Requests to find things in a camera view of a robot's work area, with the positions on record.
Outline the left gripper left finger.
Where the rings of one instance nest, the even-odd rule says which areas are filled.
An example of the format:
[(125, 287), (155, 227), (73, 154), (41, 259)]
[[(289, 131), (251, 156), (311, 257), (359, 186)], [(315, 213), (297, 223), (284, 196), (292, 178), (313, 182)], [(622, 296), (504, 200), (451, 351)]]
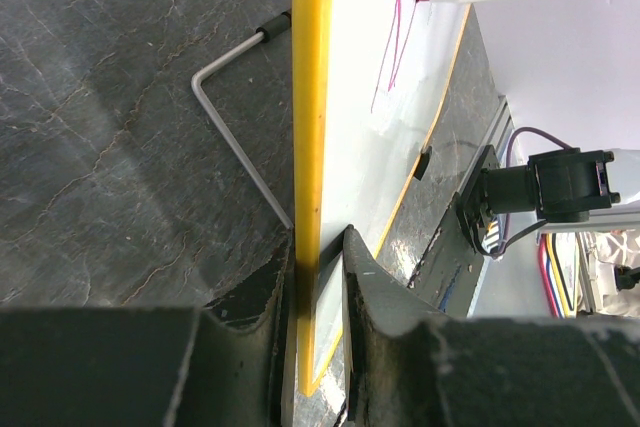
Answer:
[(5, 426), (289, 426), (294, 252), (285, 237), (200, 307), (5, 308)]

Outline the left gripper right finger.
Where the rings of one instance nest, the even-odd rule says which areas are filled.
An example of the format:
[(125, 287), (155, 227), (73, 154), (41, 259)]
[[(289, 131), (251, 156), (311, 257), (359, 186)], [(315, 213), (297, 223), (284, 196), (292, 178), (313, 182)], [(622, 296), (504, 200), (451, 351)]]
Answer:
[(343, 237), (351, 426), (635, 426), (639, 323), (455, 319)]

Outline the yellow framed whiteboard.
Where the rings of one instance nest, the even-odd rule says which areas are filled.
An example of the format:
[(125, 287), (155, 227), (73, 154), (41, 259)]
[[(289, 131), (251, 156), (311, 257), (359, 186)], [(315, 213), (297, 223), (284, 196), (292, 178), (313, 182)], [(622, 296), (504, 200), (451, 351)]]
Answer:
[(298, 388), (343, 332), (341, 236), (378, 253), (439, 120), (470, 8), (292, 0)]

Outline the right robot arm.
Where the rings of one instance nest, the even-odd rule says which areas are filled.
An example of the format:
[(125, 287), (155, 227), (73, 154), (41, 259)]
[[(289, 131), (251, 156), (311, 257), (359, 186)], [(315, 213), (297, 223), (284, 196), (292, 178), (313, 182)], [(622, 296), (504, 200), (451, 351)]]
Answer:
[(497, 257), (482, 246), (494, 217), (533, 212), (537, 222), (513, 235), (510, 246), (548, 224), (582, 223), (596, 210), (639, 200), (639, 152), (612, 149), (583, 152), (561, 149), (531, 156), (526, 164), (501, 168), (487, 145), (456, 201), (461, 230), (473, 249)]

